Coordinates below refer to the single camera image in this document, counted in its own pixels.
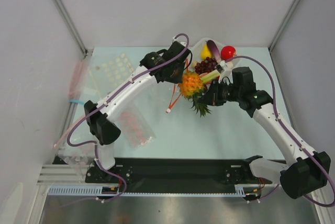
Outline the clear red-zipper zip bag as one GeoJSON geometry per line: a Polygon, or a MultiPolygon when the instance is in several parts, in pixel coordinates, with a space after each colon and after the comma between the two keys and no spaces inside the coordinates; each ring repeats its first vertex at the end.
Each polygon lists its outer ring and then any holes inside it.
{"type": "MultiPolygon", "coordinates": [[[[188,59],[186,59],[185,64],[186,64],[186,67],[184,69],[184,73],[188,72],[188,66],[189,66],[189,60],[188,59]]],[[[177,97],[174,97],[175,94],[177,93],[177,91],[178,91],[178,85],[174,84],[173,89],[172,89],[172,96],[171,96],[171,99],[170,99],[170,103],[168,105],[168,108],[165,111],[167,114],[169,114],[171,112],[173,106],[177,103],[178,99],[181,96],[181,93],[179,93],[177,97]]]]}

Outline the orange toy pineapple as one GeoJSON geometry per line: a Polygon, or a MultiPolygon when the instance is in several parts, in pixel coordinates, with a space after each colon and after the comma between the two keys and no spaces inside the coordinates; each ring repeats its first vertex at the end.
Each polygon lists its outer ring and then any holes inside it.
{"type": "Polygon", "coordinates": [[[192,103],[191,109],[197,114],[200,114],[200,117],[211,114],[208,106],[198,101],[207,91],[207,86],[197,73],[184,72],[182,81],[178,84],[178,88],[181,95],[192,103]]]}

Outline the red toy apple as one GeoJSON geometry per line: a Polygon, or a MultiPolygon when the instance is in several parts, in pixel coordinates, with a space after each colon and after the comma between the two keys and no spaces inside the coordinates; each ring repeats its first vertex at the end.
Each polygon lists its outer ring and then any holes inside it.
{"type": "Polygon", "coordinates": [[[224,46],[220,52],[221,59],[226,61],[236,55],[236,49],[233,46],[224,46]]]}

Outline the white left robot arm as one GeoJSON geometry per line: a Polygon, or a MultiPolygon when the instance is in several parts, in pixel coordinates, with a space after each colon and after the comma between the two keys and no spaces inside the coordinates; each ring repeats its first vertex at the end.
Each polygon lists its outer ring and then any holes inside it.
{"type": "Polygon", "coordinates": [[[160,82],[180,81],[190,52],[150,52],[119,87],[96,103],[90,100],[85,103],[85,120],[96,145],[95,159],[99,166],[97,176],[103,182],[110,182],[115,177],[114,143],[121,135],[121,129],[115,122],[121,113],[147,89],[160,82]]]}

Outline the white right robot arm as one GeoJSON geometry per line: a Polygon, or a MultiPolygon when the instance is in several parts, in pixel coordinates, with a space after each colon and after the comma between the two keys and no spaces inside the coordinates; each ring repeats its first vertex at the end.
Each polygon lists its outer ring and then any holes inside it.
{"type": "Polygon", "coordinates": [[[334,187],[329,176],[330,157],[316,152],[278,113],[273,99],[266,91],[256,89],[254,82],[231,84],[213,81],[208,91],[198,100],[209,106],[237,102],[271,137],[286,163],[280,164],[260,156],[249,159],[241,170],[242,178],[253,183],[259,177],[280,184],[292,199],[320,189],[327,184],[334,187]]]}

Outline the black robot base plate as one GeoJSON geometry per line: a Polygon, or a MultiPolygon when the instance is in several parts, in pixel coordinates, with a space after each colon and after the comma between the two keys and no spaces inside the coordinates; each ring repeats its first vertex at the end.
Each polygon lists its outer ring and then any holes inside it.
{"type": "Polygon", "coordinates": [[[222,188],[228,185],[262,184],[244,160],[116,158],[116,165],[102,171],[96,162],[85,182],[119,184],[121,188],[222,188]]]}

